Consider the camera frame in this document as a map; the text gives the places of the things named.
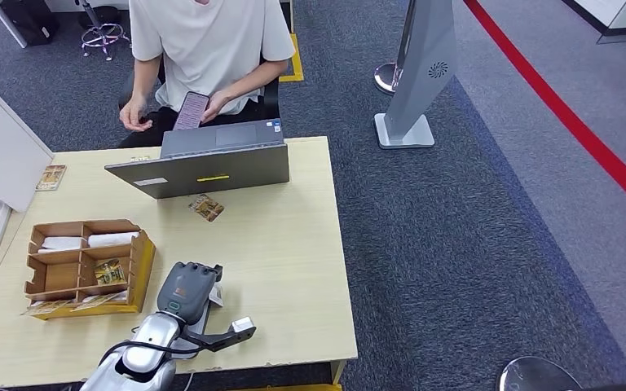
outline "floor stripe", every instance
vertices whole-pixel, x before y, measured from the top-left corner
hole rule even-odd
[[[486,13],[486,10],[478,3],[478,0],[464,0],[464,2],[478,22],[486,29],[488,35],[503,51],[510,63],[529,83],[529,86],[534,89],[596,162],[626,191],[626,164],[567,106],[565,101],[558,96],[553,88],[531,66],[529,61],[507,38],[496,22]]]
[[[298,51],[298,39],[296,38],[296,34],[291,34],[291,36],[293,47],[296,49],[292,57],[293,75],[280,76],[280,83],[287,81],[303,81],[303,66],[301,66],[301,55]]]

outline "smartphone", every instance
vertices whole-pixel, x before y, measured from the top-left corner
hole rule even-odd
[[[207,103],[209,103],[209,96],[188,91],[186,98],[183,99],[179,118],[174,124],[174,130],[199,128]]]

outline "black cable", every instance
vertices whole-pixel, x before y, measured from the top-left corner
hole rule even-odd
[[[205,348],[201,348],[200,346],[195,349],[173,349],[173,348],[167,348],[165,346],[157,346],[157,345],[149,344],[147,342],[140,342],[139,340],[124,340],[112,346],[109,350],[107,350],[107,353],[105,353],[104,356],[102,356],[102,359],[99,360],[99,365],[102,365],[102,362],[104,362],[104,360],[106,360],[107,357],[109,357],[109,354],[113,353],[114,350],[122,348],[124,346],[149,348],[149,349],[160,350],[161,352],[166,352],[166,353],[171,353],[171,354],[194,354],[194,353],[199,353],[202,350],[205,350]]]

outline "metal stanchion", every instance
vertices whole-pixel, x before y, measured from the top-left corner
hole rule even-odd
[[[404,69],[404,59],[407,58],[407,49],[409,48],[409,38],[412,36],[412,26],[414,23],[414,11],[417,8],[417,0],[410,0],[407,8],[407,17],[404,21],[404,32],[402,33],[402,41],[399,44],[399,54],[396,63],[387,63],[376,68],[374,78],[376,87],[386,94],[394,94],[399,83],[399,77],[402,76]]]
[[[500,375],[499,391],[579,391],[577,380],[558,365],[540,357],[511,361]]]

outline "wooden organizer box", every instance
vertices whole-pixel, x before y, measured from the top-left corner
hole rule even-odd
[[[91,248],[91,235],[138,232],[130,244]],[[44,238],[54,236],[81,236],[85,240],[78,250],[37,253]],[[36,301],[70,300],[67,305],[49,314],[36,314],[47,320],[74,316],[125,314],[143,310],[145,293],[152,272],[155,245],[145,231],[128,220],[89,222],[56,222],[33,227],[28,250],[28,266],[34,270],[32,281],[25,282],[25,296],[30,304]],[[126,279],[123,283],[100,285],[95,267],[111,259],[118,259]],[[126,299],[107,301],[102,305],[72,311],[90,296],[127,291]]]

